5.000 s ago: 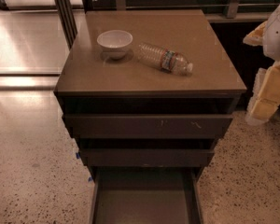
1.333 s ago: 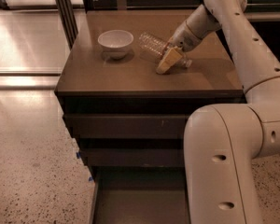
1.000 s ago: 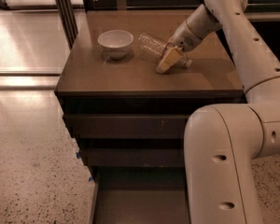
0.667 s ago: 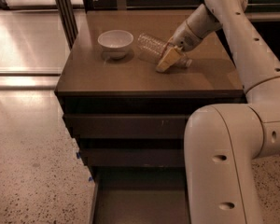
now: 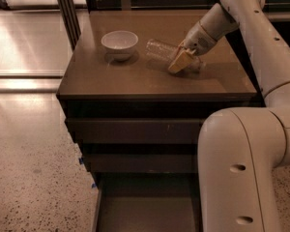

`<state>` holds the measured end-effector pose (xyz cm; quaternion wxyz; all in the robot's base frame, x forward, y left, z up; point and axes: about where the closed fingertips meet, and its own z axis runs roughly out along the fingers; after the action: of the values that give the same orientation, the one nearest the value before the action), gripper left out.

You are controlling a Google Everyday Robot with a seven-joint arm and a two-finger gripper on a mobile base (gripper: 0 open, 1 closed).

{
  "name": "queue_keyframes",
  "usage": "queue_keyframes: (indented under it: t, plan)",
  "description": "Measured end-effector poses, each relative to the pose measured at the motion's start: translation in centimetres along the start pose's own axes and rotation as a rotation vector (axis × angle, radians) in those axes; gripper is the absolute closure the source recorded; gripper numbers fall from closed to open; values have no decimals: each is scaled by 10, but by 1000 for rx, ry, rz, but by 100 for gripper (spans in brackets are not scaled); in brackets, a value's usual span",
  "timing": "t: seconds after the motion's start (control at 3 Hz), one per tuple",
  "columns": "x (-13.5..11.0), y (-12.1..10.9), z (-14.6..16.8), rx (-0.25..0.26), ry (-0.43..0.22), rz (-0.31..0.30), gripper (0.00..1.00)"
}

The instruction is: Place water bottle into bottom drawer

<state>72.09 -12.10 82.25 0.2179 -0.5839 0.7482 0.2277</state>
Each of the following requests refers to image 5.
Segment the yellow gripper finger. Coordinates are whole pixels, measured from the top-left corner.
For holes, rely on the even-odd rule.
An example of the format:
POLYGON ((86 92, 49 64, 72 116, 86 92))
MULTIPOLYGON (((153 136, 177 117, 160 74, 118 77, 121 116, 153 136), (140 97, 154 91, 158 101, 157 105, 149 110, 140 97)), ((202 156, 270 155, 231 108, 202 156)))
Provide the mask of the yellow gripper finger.
POLYGON ((170 73, 178 73, 194 61, 194 55, 186 49, 181 49, 168 67, 170 73))

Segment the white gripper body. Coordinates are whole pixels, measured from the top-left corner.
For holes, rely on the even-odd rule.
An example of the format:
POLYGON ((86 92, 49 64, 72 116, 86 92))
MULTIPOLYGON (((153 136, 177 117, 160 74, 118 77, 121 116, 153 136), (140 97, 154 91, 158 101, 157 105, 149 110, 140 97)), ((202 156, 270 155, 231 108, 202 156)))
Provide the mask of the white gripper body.
POLYGON ((181 47, 200 56, 209 52, 225 35, 238 29, 238 23, 220 5, 214 6, 188 31, 181 47))

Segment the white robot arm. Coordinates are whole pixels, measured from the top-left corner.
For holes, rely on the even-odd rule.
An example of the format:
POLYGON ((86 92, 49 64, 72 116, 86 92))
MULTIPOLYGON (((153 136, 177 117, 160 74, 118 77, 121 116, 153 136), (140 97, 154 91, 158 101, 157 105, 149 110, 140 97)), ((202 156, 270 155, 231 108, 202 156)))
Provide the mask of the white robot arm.
POLYGON ((262 107, 212 114, 198 138, 203 232, 281 232, 273 168, 290 165, 290 47, 262 9, 265 0, 219 0, 178 45, 169 66, 194 64, 240 30, 262 107))

